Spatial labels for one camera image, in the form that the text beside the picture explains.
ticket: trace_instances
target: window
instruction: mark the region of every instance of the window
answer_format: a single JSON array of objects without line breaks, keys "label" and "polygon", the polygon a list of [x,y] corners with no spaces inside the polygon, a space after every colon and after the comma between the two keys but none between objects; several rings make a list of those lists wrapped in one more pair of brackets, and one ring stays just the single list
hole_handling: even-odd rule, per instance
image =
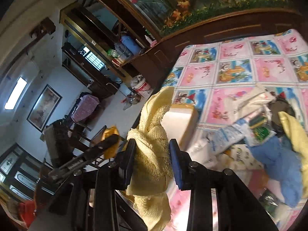
[{"label": "window", "polygon": [[83,56],[94,66],[97,70],[101,70],[103,67],[105,67],[105,64],[102,63],[102,61],[96,57],[95,54],[93,54],[87,47],[84,47],[84,51],[82,53]]},{"label": "window", "polygon": [[15,88],[13,89],[13,92],[11,93],[9,99],[7,100],[7,103],[4,106],[5,109],[14,109],[18,101],[18,98],[20,97],[26,85],[27,82],[20,77],[17,81]]}]

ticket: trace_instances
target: blue thermos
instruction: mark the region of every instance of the blue thermos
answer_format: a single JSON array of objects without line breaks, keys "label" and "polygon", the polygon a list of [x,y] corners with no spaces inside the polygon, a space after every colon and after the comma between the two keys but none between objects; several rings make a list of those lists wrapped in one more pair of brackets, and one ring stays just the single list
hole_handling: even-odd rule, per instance
[{"label": "blue thermos", "polygon": [[141,51],[139,45],[130,37],[130,36],[122,36],[121,42],[134,54],[138,55]]}]

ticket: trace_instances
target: blue cloth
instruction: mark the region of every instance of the blue cloth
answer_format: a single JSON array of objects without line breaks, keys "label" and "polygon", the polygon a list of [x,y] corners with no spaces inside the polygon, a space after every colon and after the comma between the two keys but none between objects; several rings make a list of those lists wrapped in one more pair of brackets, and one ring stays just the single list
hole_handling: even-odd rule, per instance
[{"label": "blue cloth", "polygon": [[264,164],[268,176],[280,182],[285,204],[295,207],[303,191],[300,158],[289,147],[283,148],[277,136],[249,149],[254,158]]},{"label": "blue cloth", "polygon": [[282,148],[293,150],[292,143],[291,143],[290,139],[287,136],[282,136],[282,138],[281,138],[281,145],[282,145]]}]

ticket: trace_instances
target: red cloth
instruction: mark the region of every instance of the red cloth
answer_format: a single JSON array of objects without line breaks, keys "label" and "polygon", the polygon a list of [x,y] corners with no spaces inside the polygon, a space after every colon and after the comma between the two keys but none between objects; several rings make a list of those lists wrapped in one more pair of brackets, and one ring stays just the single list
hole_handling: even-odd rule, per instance
[{"label": "red cloth", "polygon": [[19,203],[19,214],[22,220],[30,227],[31,223],[34,221],[35,204],[34,200],[26,200],[25,203]]}]

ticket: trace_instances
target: screw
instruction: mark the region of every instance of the screw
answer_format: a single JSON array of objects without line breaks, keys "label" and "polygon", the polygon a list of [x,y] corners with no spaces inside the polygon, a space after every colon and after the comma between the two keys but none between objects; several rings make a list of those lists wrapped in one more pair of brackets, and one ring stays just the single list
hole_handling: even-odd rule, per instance
[{"label": "screw", "polygon": [[190,167],[197,167],[199,164],[196,162],[196,161],[191,161],[190,163],[189,163],[189,166]]},{"label": "screw", "polygon": [[227,168],[227,169],[224,170],[224,174],[230,176],[230,175],[233,174],[233,171],[231,169]]},{"label": "screw", "polygon": [[117,164],[115,161],[108,162],[108,167],[115,167]]},{"label": "screw", "polygon": [[73,172],[73,175],[75,175],[75,176],[79,176],[81,174],[82,174],[82,171],[80,169]]}]

